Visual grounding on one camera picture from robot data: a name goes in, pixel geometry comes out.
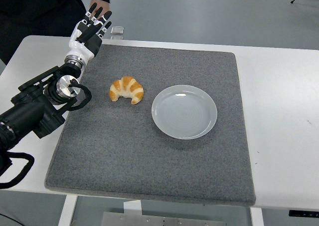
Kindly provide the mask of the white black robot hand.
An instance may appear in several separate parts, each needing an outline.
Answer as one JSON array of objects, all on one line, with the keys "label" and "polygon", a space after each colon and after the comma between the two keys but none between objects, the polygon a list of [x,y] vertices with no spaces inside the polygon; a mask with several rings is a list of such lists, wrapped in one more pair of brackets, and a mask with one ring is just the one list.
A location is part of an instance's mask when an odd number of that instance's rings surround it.
[{"label": "white black robot hand", "polygon": [[66,63],[84,67],[97,55],[102,38],[112,24],[109,21],[111,15],[111,11],[104,11],[102,5],[93,2],[71,34],[68,43],[70,50],[65,57]]}]

